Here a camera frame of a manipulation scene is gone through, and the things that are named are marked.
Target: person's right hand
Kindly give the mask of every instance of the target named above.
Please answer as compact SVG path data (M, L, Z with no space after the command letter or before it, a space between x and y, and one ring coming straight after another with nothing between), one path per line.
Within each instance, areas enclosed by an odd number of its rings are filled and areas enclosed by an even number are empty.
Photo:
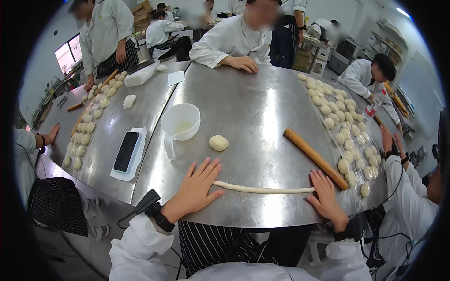
M259 71L256 62L250 57L232 57L224 58L220 64L226 64L236 69L244 69L250 73L257 73Z
M94 76L92 74L89 74L87 76L87 82L85 84L85 91L89 91L92 89L92 86L94 86Z
M325 178L320 170L316 172L314 169L311 170L310 176L319 199L317 200L313 195L309 195L306 199L319 214L333 223L335 232L345 231L349 220L336 200L334 185L330 178L328 176Z

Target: person's left hand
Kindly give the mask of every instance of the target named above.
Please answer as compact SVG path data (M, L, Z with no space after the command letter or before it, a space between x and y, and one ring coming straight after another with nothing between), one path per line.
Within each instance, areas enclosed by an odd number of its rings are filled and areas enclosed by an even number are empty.
M215 159L209 166L210 158L194 172L194 162L186 173L177 193L161 209L170 223L175 223L187 214L203 209L216 198L224 194L223 190L217 190L208 194L209 188L216 179L221 165L219 159Z

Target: striped apron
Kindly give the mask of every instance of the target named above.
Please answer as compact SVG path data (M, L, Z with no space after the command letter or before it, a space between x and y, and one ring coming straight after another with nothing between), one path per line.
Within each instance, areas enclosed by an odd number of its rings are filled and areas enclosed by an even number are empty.
M28 198L28 213L49 227L88 236L80 194L67 178L37 178Z

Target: black hair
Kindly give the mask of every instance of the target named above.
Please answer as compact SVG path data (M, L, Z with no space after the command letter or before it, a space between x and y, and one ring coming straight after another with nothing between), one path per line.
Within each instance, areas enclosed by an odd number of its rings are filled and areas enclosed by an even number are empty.
M376 54L372 60L372 64L373 63L378 65L378 68L386 79L389 81L393 81L395 79L395 65L387 55Z

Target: water bottle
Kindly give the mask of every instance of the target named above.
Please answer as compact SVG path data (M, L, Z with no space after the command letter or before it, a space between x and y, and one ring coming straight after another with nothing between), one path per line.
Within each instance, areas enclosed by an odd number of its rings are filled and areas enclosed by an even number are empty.
M367 107L363 111L364 119L369 120L375 115L375 112L380 108L384 101L384 97L386 96L385 89L382 89L381 92L379 92L376 96L373 97L373 99L370 101L370 103L367 105Z

